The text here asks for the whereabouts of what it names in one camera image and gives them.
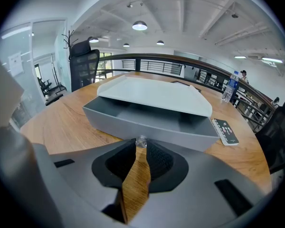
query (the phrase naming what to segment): metal railing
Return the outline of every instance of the metal railing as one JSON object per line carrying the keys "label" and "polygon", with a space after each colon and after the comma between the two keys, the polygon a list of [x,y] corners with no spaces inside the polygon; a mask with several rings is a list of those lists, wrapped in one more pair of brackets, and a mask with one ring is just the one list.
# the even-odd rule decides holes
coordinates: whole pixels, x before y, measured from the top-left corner
{"label": "metal railing", "polygon": [[[181,75],[181,64],[141,60],[141,71],[156,71]],[[135,69],[135,60],[123,60],[123,68]]]}
{"label": "metal railing", "polygon": [[[109,57],[102,57],[99,61],[121,60],[122,68],[102,70],[104,72],[145,72],[172,78],[182,79],[191,83],[202,85],[215,91],[224,92],[231,73],[214,65],[194,60],[187,57],[180,57],[166,54],[119,54]],[[185,67],[198,68],[199,73],[194,78],[187,78],[186,74],[181,77],[181,70]],[[237,89],[234,91],[230,102],[237,108],[242,116],[248,120],[253,131],[257,131],[267,123],[275,108],[271,99],[257,91],[242,79],[239,80]]]}

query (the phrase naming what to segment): gray plastic tray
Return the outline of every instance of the gray plastic tray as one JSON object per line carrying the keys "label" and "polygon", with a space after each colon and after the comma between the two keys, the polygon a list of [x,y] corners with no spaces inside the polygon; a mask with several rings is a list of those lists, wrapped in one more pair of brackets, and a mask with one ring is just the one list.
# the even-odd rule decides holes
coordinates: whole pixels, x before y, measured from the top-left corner
{"label": "gray plastic tray", "polygon": [[97,97],[83,107],[90,124],[121,139],[147,138],[205,151],[219,136],[208,117]]}

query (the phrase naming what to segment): plastic bottle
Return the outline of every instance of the plastic bottle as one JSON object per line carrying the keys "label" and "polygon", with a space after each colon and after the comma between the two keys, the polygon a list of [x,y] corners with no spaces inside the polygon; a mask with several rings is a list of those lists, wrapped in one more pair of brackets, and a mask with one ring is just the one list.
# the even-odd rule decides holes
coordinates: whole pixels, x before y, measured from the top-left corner
{"label": "plastic bottle", "polygon": [[230,76],[227,87],[222,96],[222,101],[224,102],[230,101],[232,93],[236,89],[237,85],[238,85],[238,71],[234,71],[234,73]]}

